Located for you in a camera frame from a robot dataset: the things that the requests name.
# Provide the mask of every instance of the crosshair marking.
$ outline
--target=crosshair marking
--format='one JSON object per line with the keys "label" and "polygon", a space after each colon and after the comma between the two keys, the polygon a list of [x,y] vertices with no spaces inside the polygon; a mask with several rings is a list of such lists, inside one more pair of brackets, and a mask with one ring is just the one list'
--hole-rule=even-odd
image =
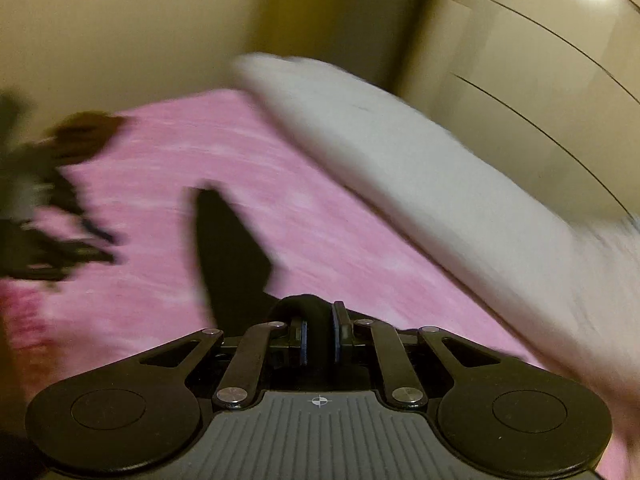
{"label": "crosshair marking", "polygon": [[318,408],[322,408],[326,403],[331,402],[329,399],[323,396],[317,396],[311,399],[309,402],[312,402]]}

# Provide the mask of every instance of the metal screw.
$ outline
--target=metal screw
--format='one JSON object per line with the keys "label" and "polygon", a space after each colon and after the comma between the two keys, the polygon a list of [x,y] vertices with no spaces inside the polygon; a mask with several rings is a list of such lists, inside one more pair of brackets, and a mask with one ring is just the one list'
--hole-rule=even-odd
{"label": "metal screw", "polygon": [[424,394],[416,388],[402,386],[401,388],[393,390],[391,396],[403,404],[414,404],[415,402],[419,402],[424,397]]}
{"label": "metal screw", "polygon": [[216,393],[216,397],[227,404],[237,404],[238,402],[242,402],[246,399],[247,395],[246,390],[236,388],[235,386],[222,388],[218,393]]}

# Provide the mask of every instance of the cabinet door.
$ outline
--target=cabinet door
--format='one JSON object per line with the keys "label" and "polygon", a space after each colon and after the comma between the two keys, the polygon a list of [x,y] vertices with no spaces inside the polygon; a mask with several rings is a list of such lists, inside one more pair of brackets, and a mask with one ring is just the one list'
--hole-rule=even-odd
{"label": "cabinet door", "polygon": [[319,57],[347,0],[266,0],[256,50]]}

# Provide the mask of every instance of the round black pad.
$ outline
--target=round black pad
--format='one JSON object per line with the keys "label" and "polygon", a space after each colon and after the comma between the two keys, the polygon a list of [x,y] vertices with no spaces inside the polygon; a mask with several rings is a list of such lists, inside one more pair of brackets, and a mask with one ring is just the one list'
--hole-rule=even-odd
{"label": "round black pad", "polygon": [[138,394],[112,388],[84,394],[74,402],[71,415],[92,430],[117,430],[136,422],[145,406],[145,399]]}
{"label": "round black pad", "polygon": [[31,441],[65,472],[105,476],[152,466],[199,428],[198,401],[165,368],[108,368],[56,383],[28,407]]}
{"label": "round black pad", "polygon": [[545,433],[566,420],[561,400],[544,392],[521,390],[509,392],[494,400],[494,415],[512,430],[523,433]]}
{"label": "round black pad", "polygon": [[444,438],[496,476],[548,478],[595,465],[611,435],[604,402],[578,383],[513,361],[456,378],[438,407]]}

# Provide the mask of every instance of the pink bedsheet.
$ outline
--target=pink bedsheet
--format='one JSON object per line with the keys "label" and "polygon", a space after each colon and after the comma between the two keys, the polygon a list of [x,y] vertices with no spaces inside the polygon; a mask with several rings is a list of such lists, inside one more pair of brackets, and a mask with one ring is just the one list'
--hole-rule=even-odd
{"label": "pink bedsheet", "polygon": [[[126,264],[91,264],[44,293],[56,378],[212,325],[185,190],[203,180],[222,184],[273,256],[272,294],[343,300],[400,328],[437,325],[536,364],[441,269],[282,140],[247,95],[213,91],[127,115],[135,121],[107,153],[73,168],[95,216],[127,236]],[[53,214],[43,222],[74,232]],[[621,479],[625,463],[614,439],[600,472]]]}

